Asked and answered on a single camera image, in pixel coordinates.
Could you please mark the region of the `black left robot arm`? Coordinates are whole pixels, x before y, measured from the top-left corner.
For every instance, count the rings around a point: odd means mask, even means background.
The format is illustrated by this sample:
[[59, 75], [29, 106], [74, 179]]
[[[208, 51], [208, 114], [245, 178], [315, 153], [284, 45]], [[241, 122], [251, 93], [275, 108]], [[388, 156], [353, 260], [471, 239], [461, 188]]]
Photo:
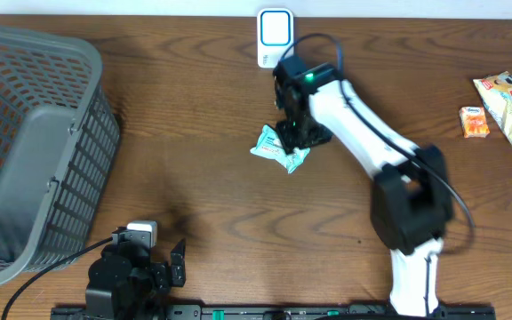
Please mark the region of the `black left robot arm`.
[[121, 240], [108, 245], [88, 271], [84, 318], [165, 319], [160, 298], [186, 283], [185, 252], [184, 239], [165, 262], [152, 261], [147, 241]]

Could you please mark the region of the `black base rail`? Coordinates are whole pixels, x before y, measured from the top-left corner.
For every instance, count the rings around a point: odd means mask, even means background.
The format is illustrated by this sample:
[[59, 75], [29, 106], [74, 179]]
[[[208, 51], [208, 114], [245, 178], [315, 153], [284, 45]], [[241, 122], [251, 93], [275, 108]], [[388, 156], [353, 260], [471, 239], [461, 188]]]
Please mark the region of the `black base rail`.
[[[346, 307], [202, 307], [198, 305], [167, 305], [140, 307], [120, 319], [159, 320], [312, 320], [312, 319], [400, 319], [385, 304], [351, 304]], [[438, 307], [430, 319], [495, 320], [494, 308], [487, 306]]]

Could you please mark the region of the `orange small snack box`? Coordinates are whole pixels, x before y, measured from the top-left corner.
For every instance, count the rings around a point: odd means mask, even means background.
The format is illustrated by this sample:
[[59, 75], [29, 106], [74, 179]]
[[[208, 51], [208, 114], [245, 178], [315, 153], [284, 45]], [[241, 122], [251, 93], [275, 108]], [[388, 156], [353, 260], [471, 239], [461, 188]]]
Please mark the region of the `orange small snack box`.
[[462, 107], [459, 115], [465, 138], [485, 138], [490, 133], [483, 107]]

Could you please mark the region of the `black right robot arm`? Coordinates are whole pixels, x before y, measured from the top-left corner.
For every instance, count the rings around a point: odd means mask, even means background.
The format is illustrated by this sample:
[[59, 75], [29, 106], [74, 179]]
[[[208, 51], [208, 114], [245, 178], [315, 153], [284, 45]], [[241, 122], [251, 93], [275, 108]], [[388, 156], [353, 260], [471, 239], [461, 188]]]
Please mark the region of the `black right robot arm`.
[[276, 131], [284, 151], [337, 138], [372, 181], [370, 220], [390, 250], [390, 306], [400, 316], [433, 316], [436, 273], [452, 196], [441, 151], [421, 148], [384, 123], [333, 65], [308, 68], [296, 55], [273, 70], [276, 105], [285, 120]]

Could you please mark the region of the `light blue wipes pack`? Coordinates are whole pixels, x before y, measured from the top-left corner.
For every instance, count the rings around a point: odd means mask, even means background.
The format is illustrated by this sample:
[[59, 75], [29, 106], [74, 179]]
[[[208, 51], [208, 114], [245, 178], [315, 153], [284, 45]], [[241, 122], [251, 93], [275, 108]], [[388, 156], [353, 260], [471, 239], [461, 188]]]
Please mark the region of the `light blue wipes pack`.
[[255, 156], [277, 161], [289, 174], [303, 164], [309, 152], [310, 148], [295, 148], [291, 153], [287, 153], [276, 131], [267, 124], [262, 127], [256, 145], [250, 149], [250, 153]]

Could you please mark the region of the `white barcode scanner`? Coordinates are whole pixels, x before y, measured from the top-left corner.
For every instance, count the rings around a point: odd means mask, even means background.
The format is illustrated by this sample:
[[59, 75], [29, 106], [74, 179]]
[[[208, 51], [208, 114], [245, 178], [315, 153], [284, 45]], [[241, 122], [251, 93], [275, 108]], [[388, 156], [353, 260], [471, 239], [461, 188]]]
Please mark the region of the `white barcode scanner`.
[[285, 8], [264, 8], [257, 14], [257, 62], [260, 68], [274, 68], [282, 55], [293, 55], [293, 14]]

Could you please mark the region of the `grey plastic mesh basket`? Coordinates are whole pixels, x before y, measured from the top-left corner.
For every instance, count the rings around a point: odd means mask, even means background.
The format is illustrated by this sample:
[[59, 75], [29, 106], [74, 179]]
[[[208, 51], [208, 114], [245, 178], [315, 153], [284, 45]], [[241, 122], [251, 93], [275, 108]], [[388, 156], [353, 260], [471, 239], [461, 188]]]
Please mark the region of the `grey plastic mesh basket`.
[[0, 26], [0, 285], [81, 250], [120, 141], [84, 40]]

